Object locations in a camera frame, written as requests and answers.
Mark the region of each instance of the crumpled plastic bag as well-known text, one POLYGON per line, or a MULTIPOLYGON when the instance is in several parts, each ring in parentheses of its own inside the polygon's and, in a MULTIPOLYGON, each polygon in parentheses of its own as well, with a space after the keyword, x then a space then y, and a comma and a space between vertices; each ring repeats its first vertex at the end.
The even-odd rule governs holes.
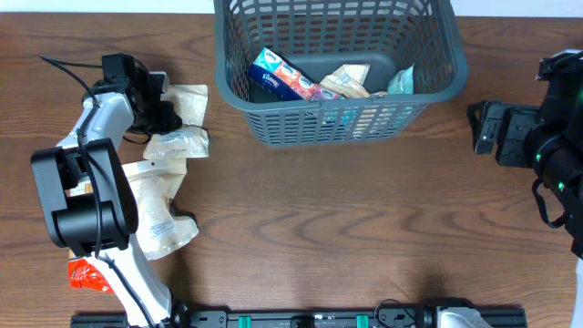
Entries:
POLYGON ((172 85, 161 96, 171 101, 182 127, 152 136, 144 149, 144 159, 199 159, 209 156, 209 134, 202 121, 209 102, 207 86, 172 85))
POLYGON ((103 274, 87 260, 76 258, 72 251, 69 253, 69 286, 114 293, 103 274))
POLYGON ((368 64, 342 65, 325 77, 320 85, 347 98, 369 97, 363 84, 370 67, 368 64))
POLYGON ((138 243, 148 260, 189 243, 199 228, 189 216, 172 217, 169 204, 186 175, 186 159, 143 160, 123 165, 138 204, 138 243))
POLYGON ((414 93, 413 68, 414 64, 393 77, 387 88, 389 95, 412 95, 414 93))

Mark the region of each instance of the wood grain surface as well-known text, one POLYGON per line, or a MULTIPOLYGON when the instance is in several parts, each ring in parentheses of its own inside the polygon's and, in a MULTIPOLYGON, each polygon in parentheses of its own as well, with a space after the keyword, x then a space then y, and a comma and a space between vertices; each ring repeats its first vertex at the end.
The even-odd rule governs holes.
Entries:
MULTIPOLYGON (((470 76, 389 141, 269 149, 215 87, 211 15, 0 15, 0 325, 67 327, 120 311, 114 295, 68 287, 29 160, 79 117, 82 88, 39 54, 98 63, 125 52, 176 84, 206 84, 210 158, 189 162, 177 203, 200 234, 152 262, 187 303, 233 310, 373 307, 391 297, 520 305, 531 327, 568 327, 571 238, 540 220, 533 172, 472 152, 467 104, 539 104, 538 60, 583 48, 582 19, 458 18, 470 76)), ((77 69, 87 82, 98 70, 77 69)), ((143 147, 122 144, 127 163, 143 147)), ((551 205, 553 215, 560 206, 551 205)))

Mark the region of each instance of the green connector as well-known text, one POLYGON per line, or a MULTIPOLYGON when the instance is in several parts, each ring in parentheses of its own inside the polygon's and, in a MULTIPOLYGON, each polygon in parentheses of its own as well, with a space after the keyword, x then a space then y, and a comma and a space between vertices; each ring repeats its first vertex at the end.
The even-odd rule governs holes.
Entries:
POLYGON ((251 328, 251 317, 239 317, 239 328, 251 328))
POLYGON ((368 315, 359 314, 356 316, 356 328, 368 328, 368 315))

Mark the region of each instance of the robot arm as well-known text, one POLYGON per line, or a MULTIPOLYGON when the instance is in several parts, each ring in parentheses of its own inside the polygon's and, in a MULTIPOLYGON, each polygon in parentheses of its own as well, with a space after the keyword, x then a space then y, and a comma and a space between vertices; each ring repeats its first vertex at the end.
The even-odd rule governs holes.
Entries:
POLYGON ((175 302, 173 308, 169 289, 158 280, 139 248, 134 234, 138 209, 117 149, 127 131, 170 132, 181 125, 181 119, 171 103, 160 101, 169 84, 165 73, 149 73, 123 54, 103 56, 102 63, 104 79, 91 88, 92 97, 85 96, 84 111, 71 133, 55 148, 39 150, 31 158, 46 225, 57 246, 86 257, 106 277, 126 308, 131 326, 169 324, 174 313, 183 312, 183 306, 175 302), (84 125, 91 170, 81 159, 77 140, 84 125), (87 180, 88 172, 99 190, 102 242, 98 257, 95 195, 70 197, 66 193, 87 180))
POLYGON ((548 81, 540 107, 483 101, 470 105, 467 116, 474 135, 474 152, 489 154, 497 144, 500 166, 533 169, 532 191, 543 222, 565 227, 578 256, 577 299, 571 327, 583 327, 583 51, 567 50, 541 59, 537 80, 548 81), (549 220, 544 185, 565 211, 549 220))

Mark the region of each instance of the blue packaging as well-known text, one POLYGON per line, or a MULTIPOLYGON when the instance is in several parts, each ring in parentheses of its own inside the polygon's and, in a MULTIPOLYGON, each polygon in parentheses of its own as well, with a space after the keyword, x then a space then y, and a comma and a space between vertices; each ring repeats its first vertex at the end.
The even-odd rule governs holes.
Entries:
POLYGON ((249 67, 247 75, 280 100, 302 100, 302 96, 275 75, 275 71, 281 64, 285 64, 281 57, 270 49, 263 48, 249 67))
POLYGON ((389 82, 389 95, 412 95, 414 93, 413 67, 402 70, 389 82))

